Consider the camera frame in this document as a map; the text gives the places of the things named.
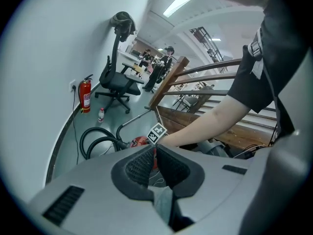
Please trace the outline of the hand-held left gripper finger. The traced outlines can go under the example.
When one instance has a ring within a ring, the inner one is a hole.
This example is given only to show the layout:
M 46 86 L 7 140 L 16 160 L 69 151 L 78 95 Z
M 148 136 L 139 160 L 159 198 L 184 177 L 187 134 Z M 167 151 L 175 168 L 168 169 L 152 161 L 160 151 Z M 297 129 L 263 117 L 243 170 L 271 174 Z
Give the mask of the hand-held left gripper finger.
M 149 176 L 154 166 L 154 147 L 139 146 L 138 151 L 121 159 L 111 170 L 115 187 L 132 200 L 154 200 L 148 189 Z

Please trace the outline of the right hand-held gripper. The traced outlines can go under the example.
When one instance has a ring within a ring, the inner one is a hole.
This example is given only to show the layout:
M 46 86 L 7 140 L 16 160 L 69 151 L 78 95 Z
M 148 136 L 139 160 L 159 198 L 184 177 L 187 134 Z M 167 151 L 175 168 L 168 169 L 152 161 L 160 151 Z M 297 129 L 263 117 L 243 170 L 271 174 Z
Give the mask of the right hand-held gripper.
M 160 123 L 154 125 L 147 134 L 148 140 L 156 144 L 167 133 Z M 204 182 L 204 169 L 196 162 L 174 152 L 163 145 L 156 148 L 157 166 L 172 190 L 169 226 L 178 232 L 192 224 L 191 218 L 183 216 L 178 204 L 179 199 L 192 197 Z

